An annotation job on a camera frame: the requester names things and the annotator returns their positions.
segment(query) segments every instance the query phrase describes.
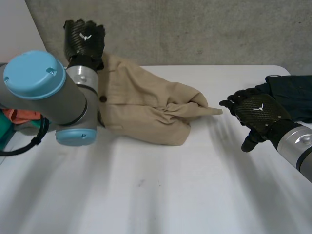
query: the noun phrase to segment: concrete wall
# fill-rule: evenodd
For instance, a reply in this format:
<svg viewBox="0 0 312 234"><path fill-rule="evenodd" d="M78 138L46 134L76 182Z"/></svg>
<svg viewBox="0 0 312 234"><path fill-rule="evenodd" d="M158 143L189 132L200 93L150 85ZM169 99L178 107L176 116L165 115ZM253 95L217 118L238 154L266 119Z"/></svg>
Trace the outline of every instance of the concrete wall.
<svg viewBox="0 0 312 234"><path fill-rule="evenodd" d="M140 65L279 65L312 73L311 0L26 0L66 62L67 19L104 24L105 50Z"/></svg>

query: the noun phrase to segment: blue joint cap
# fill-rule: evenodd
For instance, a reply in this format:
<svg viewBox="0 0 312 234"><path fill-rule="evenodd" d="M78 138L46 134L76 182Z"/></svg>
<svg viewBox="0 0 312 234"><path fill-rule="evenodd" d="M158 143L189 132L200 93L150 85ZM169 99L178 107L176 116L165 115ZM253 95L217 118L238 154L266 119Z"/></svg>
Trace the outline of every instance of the blue joint cap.
<svg viewBox="0 0 312 234"><path fill-rule="evenodd" d="M55 133L57 142L67 146L82 146L92 144L97 137L95 129L74 128L60 130Z"/></svg>
<svg viewBox="0 0 312 234"><path fill-rule="evenodd" d="M66 71L53 55L32 50L16 56L6 65L3 80L15 96L39 100L61 89L66 80Z"/></svg>

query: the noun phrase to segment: carbon fiber hand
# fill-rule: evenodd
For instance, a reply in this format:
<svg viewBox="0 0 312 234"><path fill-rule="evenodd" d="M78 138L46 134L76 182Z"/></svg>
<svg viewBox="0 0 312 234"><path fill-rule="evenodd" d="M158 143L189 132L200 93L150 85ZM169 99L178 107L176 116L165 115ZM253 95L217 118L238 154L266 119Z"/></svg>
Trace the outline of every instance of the carbon fiber hand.
<svg viewBox="0 0 312 234"><path fill-rule="evenodd" d="M103 25L96 25L93 21L76 22L67 20L64 24L65 44L64 52L68 61L74 56L89 56L96 70L104 68L102 55L104 50L105 30Z"/></svg>
<svg viewBox="0 0 312 234"><path fill-rule="evenodd" d="M291 119L288 112L267 94L261 94L255 88L237 91L219 103L228 108L242 125L250 128L242 151L251 151L258 143L267 139L271 126L281 119Z"/></svg>

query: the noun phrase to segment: brown button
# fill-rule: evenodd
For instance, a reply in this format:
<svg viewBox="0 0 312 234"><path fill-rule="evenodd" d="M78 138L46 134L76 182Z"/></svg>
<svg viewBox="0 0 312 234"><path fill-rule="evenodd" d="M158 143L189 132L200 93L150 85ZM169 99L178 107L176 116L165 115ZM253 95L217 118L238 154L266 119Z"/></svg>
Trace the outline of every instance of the brown button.
<svg viewBox="0 0 312 234"><path fill-rule="evenodd" d="M100 96L100 97L99 97L99 101L100 101L100 102L106 102L106 101L107 101L106 96Z"/></svg>

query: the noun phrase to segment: logo on robotic hand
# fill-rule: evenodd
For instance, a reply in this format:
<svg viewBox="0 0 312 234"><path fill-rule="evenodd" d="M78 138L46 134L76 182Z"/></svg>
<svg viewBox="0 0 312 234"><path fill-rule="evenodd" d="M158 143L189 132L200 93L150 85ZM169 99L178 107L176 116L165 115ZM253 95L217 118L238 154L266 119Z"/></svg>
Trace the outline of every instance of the logo on robotic hand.
<svg viewBox="0 0 312 234"><path fill-rule="evenodd" d="M79 36L84 39L84 41L86 41L87 39L89 39L92 35L90 34L89 36L84 36L82 33L79 34Z"/></svg>
<svg viewBox="0 0 312 234"><path fill-rule="evenodd" d="M263 111L264 104L259 108L253 108L254 111Z"/></svg>

